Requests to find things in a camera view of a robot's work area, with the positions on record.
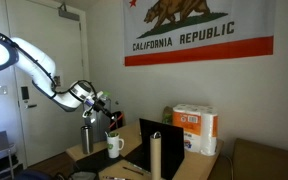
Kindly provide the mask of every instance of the white mug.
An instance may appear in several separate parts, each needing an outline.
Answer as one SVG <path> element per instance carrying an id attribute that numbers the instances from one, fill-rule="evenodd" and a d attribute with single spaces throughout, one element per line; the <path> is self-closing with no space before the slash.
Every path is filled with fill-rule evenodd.
<path id="1" fill-rule="evenodd" d="M 120 150 L 124 147 L 124 139 L 120 138 L 119 133 L 111 132 L 107 136 L 107 150 L 110 158 L 117 158 L 120 155 Z"/>

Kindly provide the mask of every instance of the paper towel roll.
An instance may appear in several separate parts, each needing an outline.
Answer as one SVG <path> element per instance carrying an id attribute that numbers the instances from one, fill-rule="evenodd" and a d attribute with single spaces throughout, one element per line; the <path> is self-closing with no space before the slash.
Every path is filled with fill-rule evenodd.
<path id="1" fill-rule="evenodd" d="M 161 143 L 162 137 L 160 132 L 151 135 L 151 174 L 152 180 L 161 179 Z"/>
<path id="2" fill-rule="evenodd" d="M 202 112 L 201 124 L 201 153 L 207 156 L 215 154 L 217 144 L 217 112 L 216 109 L 208 107 Z"/>

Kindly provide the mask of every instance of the floor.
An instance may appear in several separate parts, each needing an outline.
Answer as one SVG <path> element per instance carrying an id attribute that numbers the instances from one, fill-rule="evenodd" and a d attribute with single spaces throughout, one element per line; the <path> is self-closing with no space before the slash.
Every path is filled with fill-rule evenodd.
<path id="1" fill-rule="evenodd" d="M 52 177 L 60 172 L 65 177 L 68 177 L 73 172 L 73 165 L 73 160 L 63 152 L 40 163 L 29 166 L 28 169 L 44 172 Z"/>

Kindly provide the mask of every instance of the paper towel package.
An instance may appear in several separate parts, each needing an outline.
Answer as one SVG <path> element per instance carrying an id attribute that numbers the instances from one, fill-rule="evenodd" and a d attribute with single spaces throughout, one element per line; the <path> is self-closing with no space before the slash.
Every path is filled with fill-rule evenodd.
<path id="1" fill-rule="evenodd" d="M 217 110 L 211 106 L 178 104 L 173 108 L 173 125 L 184 129 L 184 148 L 212 156 L 217 138 Z"/>

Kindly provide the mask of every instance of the california republic flag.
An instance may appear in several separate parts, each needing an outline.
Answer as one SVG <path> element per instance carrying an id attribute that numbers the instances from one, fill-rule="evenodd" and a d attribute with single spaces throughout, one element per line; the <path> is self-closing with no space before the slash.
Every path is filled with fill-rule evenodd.
<path id="1" fill-rule="evenodd" d="M 123 0 L 125 66 L 273 54 L 275 0 Z"/>

